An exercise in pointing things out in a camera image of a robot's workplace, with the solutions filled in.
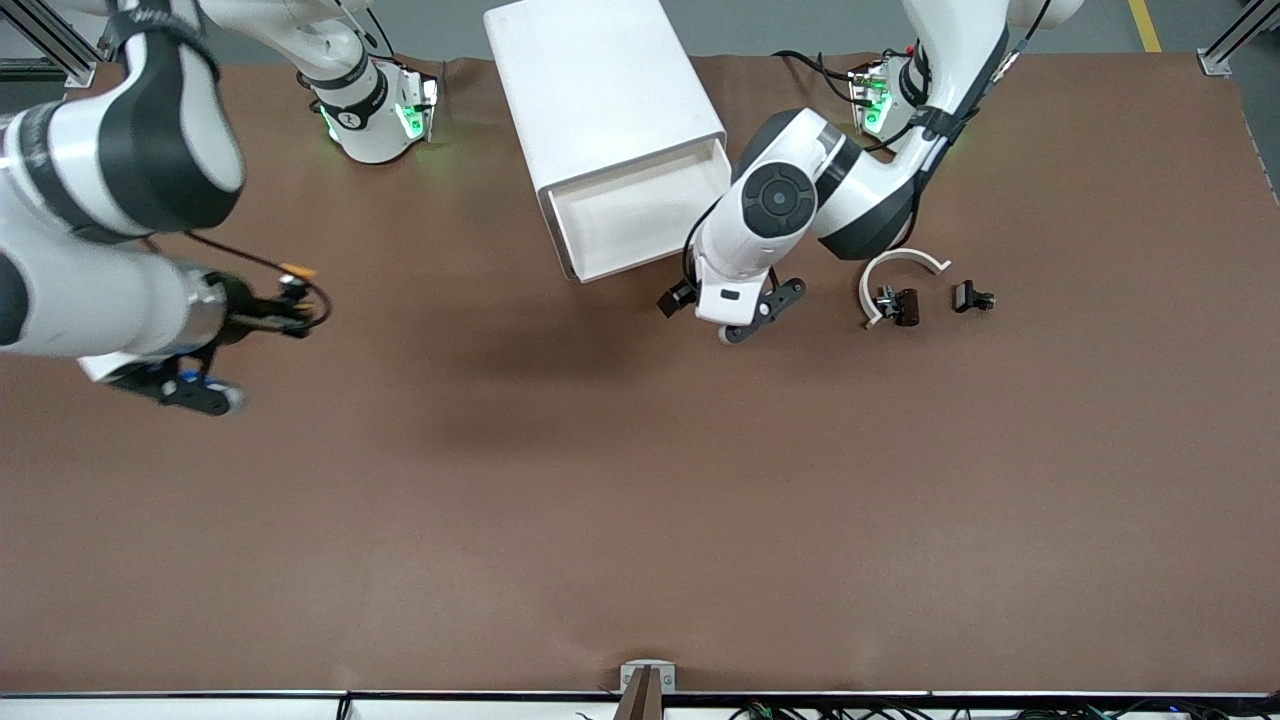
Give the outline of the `white plastic drawer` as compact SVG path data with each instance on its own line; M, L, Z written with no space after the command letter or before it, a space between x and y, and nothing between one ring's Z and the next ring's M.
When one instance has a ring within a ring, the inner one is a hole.
M730 187L719 138L603 170L544 193L564 274L582 283L681 250L692 223Z

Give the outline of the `white drawer cabinet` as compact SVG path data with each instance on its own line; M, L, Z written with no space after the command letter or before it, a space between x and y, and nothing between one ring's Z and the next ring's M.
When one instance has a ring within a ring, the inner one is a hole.
M483 22L549 233L548 188L707 138L724 147L660 0L516 0Z

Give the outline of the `brown table mat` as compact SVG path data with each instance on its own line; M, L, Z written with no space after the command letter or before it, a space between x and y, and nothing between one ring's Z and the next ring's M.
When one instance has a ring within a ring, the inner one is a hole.
M1280 689L1280 205L1192 56L1024 56L876 273L922 324L808 240L737 347L676 258L563 277L489 61L388 167L221 91L212 237L333 318L227 418L0 357L0 691Z

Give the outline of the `white table edge rail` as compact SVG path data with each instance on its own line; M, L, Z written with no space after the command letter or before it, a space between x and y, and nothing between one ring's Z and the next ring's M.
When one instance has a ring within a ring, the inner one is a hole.
M0 720L613 720L618 691L0 693ZM1280 691L680 691L664 720L1280 720Z

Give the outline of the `aluminium frame profile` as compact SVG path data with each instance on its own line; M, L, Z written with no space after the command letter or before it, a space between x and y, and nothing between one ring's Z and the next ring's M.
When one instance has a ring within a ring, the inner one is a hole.
M1263 32L1280 29L1280 0L1240 0L1242 13L1208 46L1198 47L1197 61L1204 76L1229 77L1230 58Z
M64 79L67 88L92 85L102 53L49 0L0 0L0 79Z

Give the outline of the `grey bracket with brown post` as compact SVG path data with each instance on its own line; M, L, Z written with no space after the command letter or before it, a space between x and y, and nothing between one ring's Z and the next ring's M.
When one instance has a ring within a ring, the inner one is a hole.
M671 661L643 659L620 669L620 702L613 720L664 720L664 700L676 692Z

